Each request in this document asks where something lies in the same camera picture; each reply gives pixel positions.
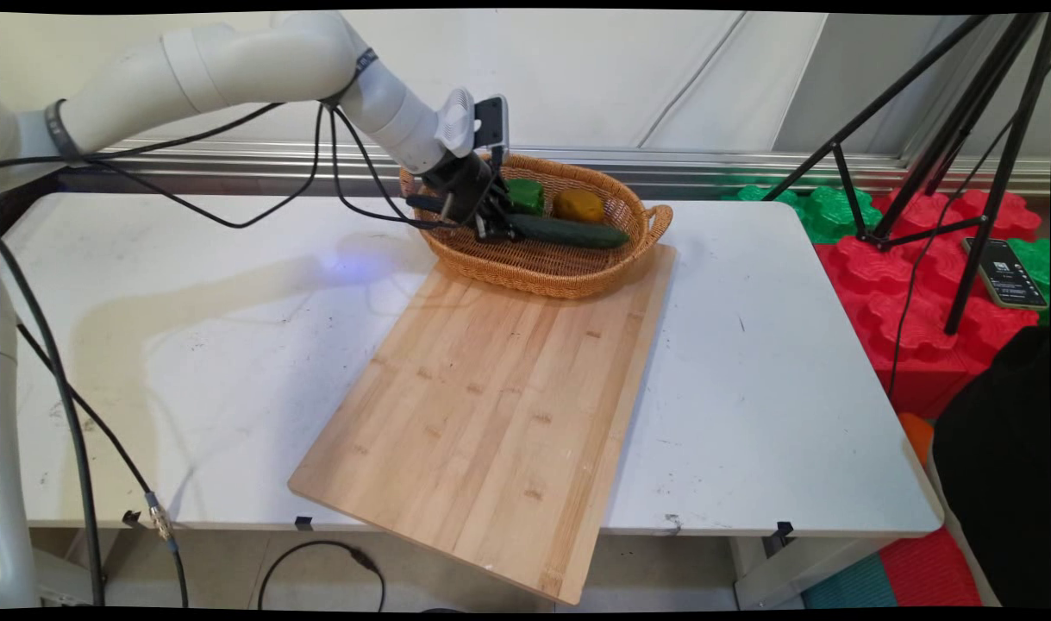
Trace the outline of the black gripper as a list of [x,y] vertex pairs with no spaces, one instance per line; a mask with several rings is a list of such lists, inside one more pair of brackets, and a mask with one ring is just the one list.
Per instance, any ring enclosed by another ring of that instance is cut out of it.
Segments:
[[478,242],[517,241],[510,222],[513,201],[495,194],[500,185],[501,150],[483,159],[476,153],[444,158],[434,169],[420,173],[423,185],[434,194],[420,200],[420,209],[435,213],[428,227],[473,227]]

